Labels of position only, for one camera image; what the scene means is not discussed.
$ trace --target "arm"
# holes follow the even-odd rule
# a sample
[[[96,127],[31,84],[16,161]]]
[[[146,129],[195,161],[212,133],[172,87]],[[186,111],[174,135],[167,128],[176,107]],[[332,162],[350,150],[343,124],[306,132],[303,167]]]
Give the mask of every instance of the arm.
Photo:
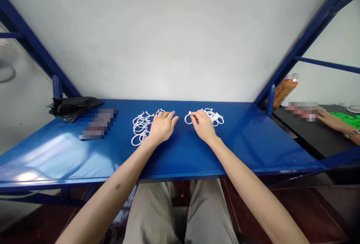
[[[346,124],[343,120],[327,111],[319,110],[318,117],[327,126],[343,134],[350,134],[357,130],[356,128]],[[350,140],[352,140],[356,145],[360,145],[360,134],[352,135]]]
[[[260,179],[216,136],[211,120],[203,111],[190,116],[196,133],[224,167],[235,189],[275,244],[309,244],[293,218]]]
[[[61,234],[56,244],[99,243],[112,224],[155,148],[169,139],[178,116],[174,111],[154,117],[150,135],[99,188]]]

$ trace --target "khaki pants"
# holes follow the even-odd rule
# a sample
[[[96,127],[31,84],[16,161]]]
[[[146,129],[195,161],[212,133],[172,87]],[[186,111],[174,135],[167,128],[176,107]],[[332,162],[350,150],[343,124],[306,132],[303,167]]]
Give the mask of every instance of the khaki pants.
[[[124,244],[178,244],[171,189],[164,182],[139,184],[129,213]],[[185,243],[238,243],[220,180],[199,180],[191,197]]]

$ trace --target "black plastic bag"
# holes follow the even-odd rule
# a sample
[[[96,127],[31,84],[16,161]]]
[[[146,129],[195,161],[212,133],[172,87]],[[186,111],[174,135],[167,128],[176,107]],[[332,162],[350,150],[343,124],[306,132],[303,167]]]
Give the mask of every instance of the black plastic bag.
[[[52,98],[52,100],[54,103],[47,106],[51,108],[49,114],[58,116],[68,123],[73,123],[81,113],[86,113],[88,109],[104,104],[93,97]]]

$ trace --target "blue table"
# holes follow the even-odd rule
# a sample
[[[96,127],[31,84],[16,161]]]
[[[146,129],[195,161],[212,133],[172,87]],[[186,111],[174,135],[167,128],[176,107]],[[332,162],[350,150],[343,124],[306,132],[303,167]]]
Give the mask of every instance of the blue table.
[[[211,149],[184,122],[189,111],[213,108],[225,123],[215,127],[224,143],[256,174],[311,172],[324,166],[309,155],[255,104],[240,102],[104,100],[117,109],[103,140],[79,140],[84,122],[55,119],[0,156],[0,192],[73,187],[104,182],[135,151],[132,120],[143,111],[175,110],[170,139],[146,164],[139,182],[218,177],[225,174]]]

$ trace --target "hand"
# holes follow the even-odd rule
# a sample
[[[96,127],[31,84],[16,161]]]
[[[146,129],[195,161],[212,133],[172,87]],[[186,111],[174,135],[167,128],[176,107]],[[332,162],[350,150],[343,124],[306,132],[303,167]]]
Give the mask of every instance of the hand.
[[[209,142],[217,138],[213,123],[207,113],[201,110],[192,112],[190,118],[196,133],[204,142],[209,144]]]
[[[154,116],[150,134],[148,136],[149,140],[152,140],[155,144],[159,145],[170,138],[170,135],[173,134],[175,124],[179,119],[178,116],[173,118],[174,114],[175,111],[172,111],[171,113],[164,113],[161,111],[158,115]]]
[[[319,119],[322,122],[324,122],[326,125],[331,127],[333,130],[340,131],[341,133],[344,134],[348,134],[356,130],[352,126],[346,124],[343,120],[341,120],[337,116],[327,111],[319,109],[318,113],[319,113],[318,115]]]

